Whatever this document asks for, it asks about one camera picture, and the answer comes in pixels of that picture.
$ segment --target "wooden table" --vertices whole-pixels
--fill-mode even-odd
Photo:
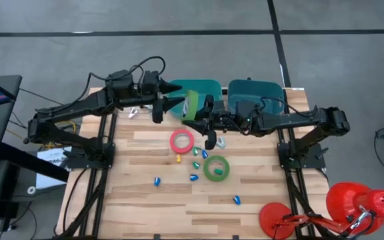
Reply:
[[[299,111],[308,110],[302,89],[286,89],[288,102]],[[284,171],[279,166],[276,145],[277,133],[257,138],[239,133],[217,133],[224,136],[225,149],[215,148],[209,155],[221,155],[228,160],[231,172],[222,182],[209,181],[203,174],[203,159],[192,152],[177,163],[169,138],[177,129],[188,129],[195,145],[203,146],[206,137],[183,126],[170,114],[164,115],[162,124],[154,124],[151,114],[140,110],[134,119],[128,119],[129,108],[118,113],[115,129],[116,156],[109,171],[105,200],[99,230],[100,239],[152,239],[161,238],[268,239],[259,226],[258,213],[270,202],[289,207]],[[97,136],[100,117],[83,118],[80,135]],[[302,137],[313,127],[295,129]],[[201,163],[195,170],[192,162]],[[57,232],[61,232],[63,212],[73,182],[81,172],[72,171],[67,182]],[[67,212],[67,225],[81,210],[90,170],[79,180]],[[189,174],[199,179],[190,182]],[[303,170],[309,202],[316,213],[329,217],[325,196],[329,190],[327,180],[314,169]],[[154,177],[161,178],[159,187],[153,186]],[[241,197],[240,206],[234,204],[234,195]],[[94,208],[89,214],[87,232],[91,233]]]

